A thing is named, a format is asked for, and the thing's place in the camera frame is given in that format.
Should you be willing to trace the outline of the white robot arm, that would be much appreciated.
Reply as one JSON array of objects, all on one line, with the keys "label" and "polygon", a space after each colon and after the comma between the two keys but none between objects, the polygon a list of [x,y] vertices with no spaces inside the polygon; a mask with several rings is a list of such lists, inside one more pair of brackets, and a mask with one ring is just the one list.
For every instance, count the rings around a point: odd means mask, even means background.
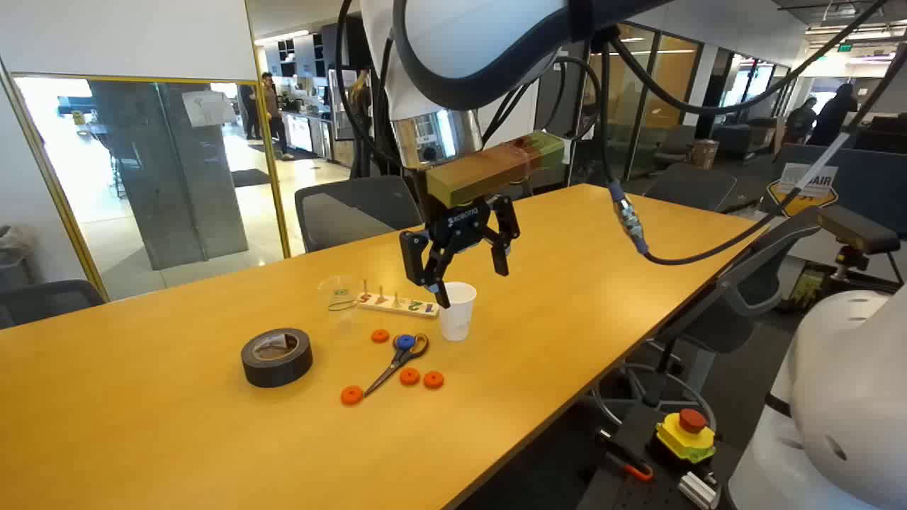
[{"label": "white robot arm", "polygon": [[[667,0],[391,0],[391,41],[404,82],[395,114],[476,111],[528,85],[567,43],[657,8]],[[514,202],[479,194],[466,208],[429,215],[422,232],[404,232],[405,274],[452,306],[446,269],[458,253],[489,242],[494,269],[509,274],[520,235]]]}]

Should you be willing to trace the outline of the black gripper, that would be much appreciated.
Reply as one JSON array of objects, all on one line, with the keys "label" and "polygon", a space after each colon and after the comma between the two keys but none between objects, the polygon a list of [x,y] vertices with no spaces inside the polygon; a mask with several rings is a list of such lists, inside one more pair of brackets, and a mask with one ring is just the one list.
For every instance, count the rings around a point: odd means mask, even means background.
[{"label": "black gripper", "polygon": [[509,253],[520,235],[523,229],[511,195],[476,198],[469,208],[446,211],[432,218],[426,229],[399,235],[405,279],[426,286],[435,301],[448,308],[448,253],[458,255],[479,242],[490,242],[494,269],[509,279]]}]

